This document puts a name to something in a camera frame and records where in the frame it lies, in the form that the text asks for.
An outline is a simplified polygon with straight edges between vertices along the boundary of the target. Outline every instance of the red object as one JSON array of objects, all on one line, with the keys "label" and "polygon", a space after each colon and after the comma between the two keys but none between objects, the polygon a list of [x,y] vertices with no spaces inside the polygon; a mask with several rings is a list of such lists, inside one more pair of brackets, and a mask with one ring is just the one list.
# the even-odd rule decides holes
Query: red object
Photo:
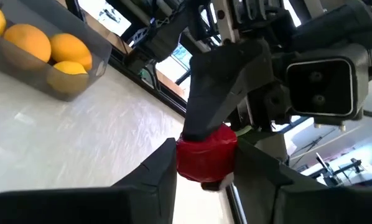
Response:
[{"label": "red object", "polygon": [[223,180],[233,172],[236,134],[226,125],[211,134],[204,142],[177,141],[177,170],[188,180],[200,183]]}]

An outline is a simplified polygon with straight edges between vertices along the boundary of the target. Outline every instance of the clear plastic container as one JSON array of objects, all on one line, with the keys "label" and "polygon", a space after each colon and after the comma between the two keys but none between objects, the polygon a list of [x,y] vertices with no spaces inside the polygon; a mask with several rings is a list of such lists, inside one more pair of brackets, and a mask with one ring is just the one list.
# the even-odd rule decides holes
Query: clear plastic container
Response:
[{"label": "clear plastic container", "polygon": [[[73,100],[104,74],[111,44],[56,0],[0,0],[0,8],[7,21],[6,28],[14,24],[30,24],[48,38],[61,33],[74,35],[88,47],[93,59],[88,75],[67,75],[53,68],[54,61],[45,63],[0,37],[0,71],[3,73],[64,101]],[[20,62],[32,64],[32,68],[24,69],[19,66]],[[54,88],[48,82],[49,77],[75,87],[71,91]]]}]

